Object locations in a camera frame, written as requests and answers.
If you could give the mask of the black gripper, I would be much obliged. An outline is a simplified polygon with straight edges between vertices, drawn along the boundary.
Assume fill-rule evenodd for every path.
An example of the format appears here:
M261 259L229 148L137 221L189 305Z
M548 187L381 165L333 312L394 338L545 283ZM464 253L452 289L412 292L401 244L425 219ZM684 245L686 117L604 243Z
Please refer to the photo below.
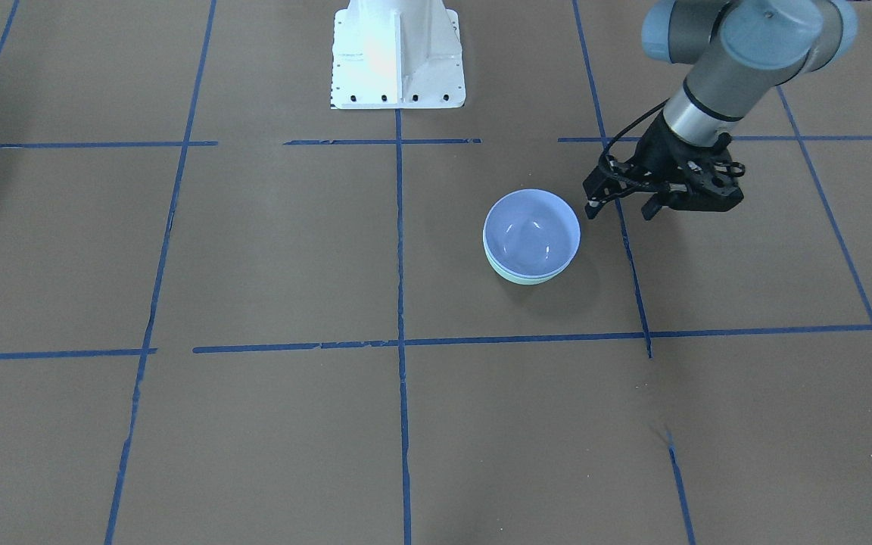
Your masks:
M596 165L584 180L586 204L584 213L589 220L609 201L622 199L634 193L652 194L640 208L645 221L654 220L664 208L671 207L671 199L699 199L709 195L700 175L689 175L687 163L696 164L709 155L709 147L693 144L675 134L659 114L641 136L634 155L628 160L621 182L612 166Z

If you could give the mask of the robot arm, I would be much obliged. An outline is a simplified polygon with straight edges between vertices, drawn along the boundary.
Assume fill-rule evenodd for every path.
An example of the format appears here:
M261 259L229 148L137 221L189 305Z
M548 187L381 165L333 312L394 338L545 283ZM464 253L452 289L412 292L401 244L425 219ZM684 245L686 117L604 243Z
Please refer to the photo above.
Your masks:
M659 1L644 18L648 58L690 71L668 100L641 115L648 126L627 160L603 146L584 180L589 220L610 202L646 194L645 220L663 208L726 213L744 198L746 169L731 158L731 130L769 90L820 71L854 45L848 1Z

